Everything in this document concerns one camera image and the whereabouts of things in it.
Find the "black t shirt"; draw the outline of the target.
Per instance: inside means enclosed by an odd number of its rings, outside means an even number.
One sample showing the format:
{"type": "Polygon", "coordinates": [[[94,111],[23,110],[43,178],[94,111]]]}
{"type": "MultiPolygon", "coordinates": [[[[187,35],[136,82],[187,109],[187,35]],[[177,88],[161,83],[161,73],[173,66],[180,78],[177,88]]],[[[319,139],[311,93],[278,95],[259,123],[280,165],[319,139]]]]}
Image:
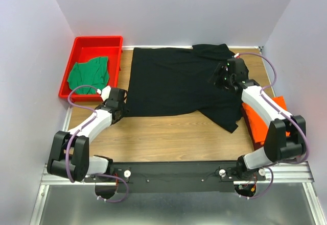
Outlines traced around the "black t shirt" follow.
{"type": "Polygon", "coordinates": [[[201,112],[234,132],[242,102],[208,82],[219,63],[234,53],[226,44],[187,48],[135,48],[127,93],[129,117],[174,116],[201,112]]]}

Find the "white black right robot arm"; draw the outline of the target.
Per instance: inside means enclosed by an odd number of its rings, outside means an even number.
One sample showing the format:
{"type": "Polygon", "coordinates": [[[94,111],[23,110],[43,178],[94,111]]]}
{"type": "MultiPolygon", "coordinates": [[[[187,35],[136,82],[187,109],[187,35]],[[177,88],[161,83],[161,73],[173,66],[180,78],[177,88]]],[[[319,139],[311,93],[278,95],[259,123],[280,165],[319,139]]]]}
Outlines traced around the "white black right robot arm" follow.
{"type": "Polygon", "coordinates": [[[307,158],[309,150],[305,119],[283,109],[259,83],[250,79],[243,59],[234,56],[219,62],[208,81],[219,89],[239,96],[268,128],[263,147],[238,157],[235,175],[239,179],[246,180],[259,169],[277,162],[300,163],[307,158]]]}

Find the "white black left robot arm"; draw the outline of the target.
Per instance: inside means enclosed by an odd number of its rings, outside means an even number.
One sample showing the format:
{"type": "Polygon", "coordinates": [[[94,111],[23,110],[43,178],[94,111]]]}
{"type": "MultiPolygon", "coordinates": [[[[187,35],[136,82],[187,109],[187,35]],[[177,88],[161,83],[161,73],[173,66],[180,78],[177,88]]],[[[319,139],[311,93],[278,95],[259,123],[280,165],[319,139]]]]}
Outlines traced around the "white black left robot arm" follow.
{"type": "Polygon", "coordinates": [[[102,103],[91,108],[92,114],[69,131],[58,131],[47,163],[47,172],[54,176],[80,182],[87,176],[97,176],[107,182],[113,177],[113,160],[102,156],[89,156],[90,144],[105,129],[119,122],[128,113],[127,90],[121,88],[98,89],[102,103]]]}

